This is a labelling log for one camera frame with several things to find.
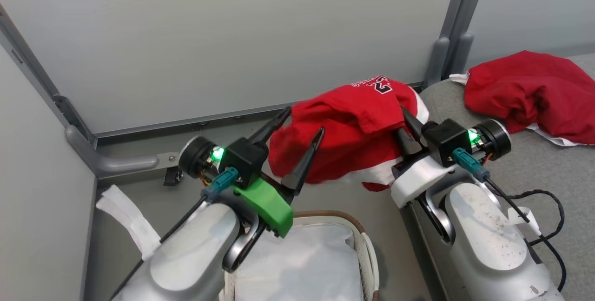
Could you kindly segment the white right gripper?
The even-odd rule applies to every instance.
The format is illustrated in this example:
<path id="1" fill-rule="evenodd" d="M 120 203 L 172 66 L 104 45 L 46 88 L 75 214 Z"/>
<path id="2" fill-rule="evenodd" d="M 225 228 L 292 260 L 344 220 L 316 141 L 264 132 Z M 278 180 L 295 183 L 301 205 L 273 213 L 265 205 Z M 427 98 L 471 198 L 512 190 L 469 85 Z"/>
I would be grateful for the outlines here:
<path id="1" fill-rule="evenodd" d="M 406 107 L 401 107 L 406 128 L 395 130 L 395 140 L 403 158 L 411 158 L 422 152 L 422 146 L 417 140 L 423 137 L 424 124 L 419 121 Z M 391 167 L 394 180 L 390 187 L 391 197 L 398 208 L 429 193 L 434 196 L 452 185 L 456 165 L 442 166 L 431 156 L 425 156 L 406 165 L 401 162 Z"/>

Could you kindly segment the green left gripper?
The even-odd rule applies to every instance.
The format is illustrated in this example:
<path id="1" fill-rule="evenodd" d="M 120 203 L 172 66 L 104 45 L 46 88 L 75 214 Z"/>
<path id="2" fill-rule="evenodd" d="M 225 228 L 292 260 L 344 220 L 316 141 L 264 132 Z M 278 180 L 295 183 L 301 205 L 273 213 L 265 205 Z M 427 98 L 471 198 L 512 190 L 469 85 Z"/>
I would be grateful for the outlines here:
<path id="1" fill-rule="evenodd" d="M 291 107 L 284 108 L 282 112 L 278 113 L 251 135 L 248 141 L 256 146 L 265 146 L 272 134 L 280 129 L 285 121 L 287 121 L 290 114 Z M 282 178 L 281 185 L 292 196 L 298 196 L 300 194 L 306 178 L 310 173 L 310 168 L 314 163 L 315 155 L 322 142 L 324 133 L 325 128 L 320 127 L 300 161 L 289 174 Z M 233 185 L 232 188 L 257 212 L 258 216 L 264 220 L 264 223 L 272 232 L 281 238 L 287 236 L 293 226 L 293 210 L 272 184 L 259 177 L 245 189 L 237 185 Z"/>

